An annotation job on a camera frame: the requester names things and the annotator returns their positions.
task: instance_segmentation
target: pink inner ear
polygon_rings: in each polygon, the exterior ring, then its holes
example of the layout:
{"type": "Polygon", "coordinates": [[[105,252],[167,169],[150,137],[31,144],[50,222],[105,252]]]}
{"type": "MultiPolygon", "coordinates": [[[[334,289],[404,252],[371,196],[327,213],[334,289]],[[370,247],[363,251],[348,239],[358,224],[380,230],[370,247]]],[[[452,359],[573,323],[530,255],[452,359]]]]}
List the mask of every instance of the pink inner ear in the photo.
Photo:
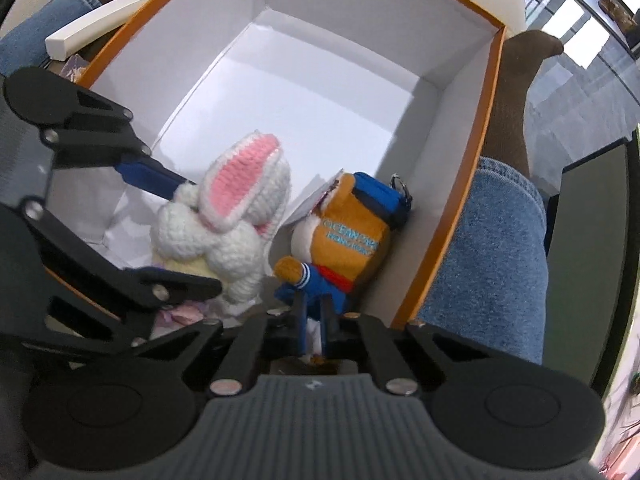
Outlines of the pink inner ear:
{"type": "Polygon", "coordinates": [[[265,232],[267,232],[267,229],[269,229],[269,225],[271,225],[270,222],[267,222],[266,224],[262,224],[262,225],[257,225],[255,227],[255,231],[262,236],[263,234],[265,234],[265,232]]]}
{"type": "Polygon", "coordinates": [[[264,135],[242,148],[218,172],[208,199],[217,213],[227,216],[260,180],[267,158],[279,146],[274,135],[264,135]]]}

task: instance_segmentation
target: paper tag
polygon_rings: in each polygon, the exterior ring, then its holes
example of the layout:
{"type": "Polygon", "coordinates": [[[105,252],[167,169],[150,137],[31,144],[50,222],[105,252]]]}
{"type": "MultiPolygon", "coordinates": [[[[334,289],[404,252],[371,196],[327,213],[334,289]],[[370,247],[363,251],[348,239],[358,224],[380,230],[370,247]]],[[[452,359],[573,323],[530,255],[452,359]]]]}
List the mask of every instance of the paper tag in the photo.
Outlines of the paper tag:
{"type": "Polygon", "coordinates": [[[290,208],[285,213],[286,220],[282,223],[283,226],[295,224],[302,220],[305,216],[309,215],[319,203],[324,200],[324,197],[335,187],[337,180],[340,179],[343,170],[338,171],[329,180],[323,180],[317,175],[305,189],[302,190],[296,201],[290,204],[290,208]]]}

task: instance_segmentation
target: plush toy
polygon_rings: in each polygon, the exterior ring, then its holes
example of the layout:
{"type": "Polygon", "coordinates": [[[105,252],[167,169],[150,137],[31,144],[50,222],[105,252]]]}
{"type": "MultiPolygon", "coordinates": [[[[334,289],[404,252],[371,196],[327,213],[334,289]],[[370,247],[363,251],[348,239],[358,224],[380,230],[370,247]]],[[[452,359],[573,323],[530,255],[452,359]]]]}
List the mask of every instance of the plush toy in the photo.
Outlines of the plush toy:
{"type": "Polygon", "coordinates": [[[350,292],[365,283],[384,259],[391,231],[402,227],[411,197],[365,173],[345,173],[314,210],[296,224],[291,254],[274,266],[283,282],[276,297],[291,304],[304,290],[307,313],[319,319],[320,297],[331,295],[338,314],[350,292]]]}
{"type": "Polygon", "coordinates": [[[224,314],[239,316],[258,296],[289,192],[278,139],[249,134],[211,165],[201,184],[182,184],[162,206],[152,229],[156,264],[219,279],[224,314]]]}

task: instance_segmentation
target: jeans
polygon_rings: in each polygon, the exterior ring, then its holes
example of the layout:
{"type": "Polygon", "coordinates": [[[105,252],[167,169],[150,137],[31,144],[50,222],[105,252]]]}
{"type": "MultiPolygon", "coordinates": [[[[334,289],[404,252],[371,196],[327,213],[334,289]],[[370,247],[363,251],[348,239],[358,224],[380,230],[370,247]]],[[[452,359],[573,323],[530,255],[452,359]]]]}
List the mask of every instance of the jeans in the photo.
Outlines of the jeans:
{"type": "Polygon", "coordinates": [[[98,7],[98,0],[51,0],[0,40],[0,74],[9,76],[24,66],[46,66],[45,38],[98,7]]]}
{"type": "Polygon", "coordinates": [[[480,158],[446,257],[418,318],[541,363],[548,269],[536,187],[480,158]]]}

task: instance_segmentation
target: round black pad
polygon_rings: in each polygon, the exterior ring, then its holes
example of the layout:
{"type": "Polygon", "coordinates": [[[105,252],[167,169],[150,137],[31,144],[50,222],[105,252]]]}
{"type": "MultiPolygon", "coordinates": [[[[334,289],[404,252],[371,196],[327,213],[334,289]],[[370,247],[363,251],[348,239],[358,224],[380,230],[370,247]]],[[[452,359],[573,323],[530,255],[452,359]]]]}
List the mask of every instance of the round black pad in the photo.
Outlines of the round black pad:
{"type": "Polygon", "coordinates": [[[548,391],[529,384],[501,386],[486,398],[486,408],[498,421],[515,428],[537,428],[550,423],[560,403],[548,391]]]}
{"type": "Polygon", "coordinates": [[[96,471],[151,460],[196,418],[193,392],[167,362],[113,357],[38,386],[22,424],[39,459],[96,471]]]}
{"type": "Polygon", "coordinates": [[[21,68],[5,79],[4,95],[18,117],[38,126],[63,124],[78,108],[73,83],[36,67],[21,68]]]}
{"type": "Polygon", "coordinates": [[[434,394],[434,423],[453,444],[497,466],[546,470],[587,458],[600,437],[600,399],[564,374],[517,360],[458,364],[434,394]]]}

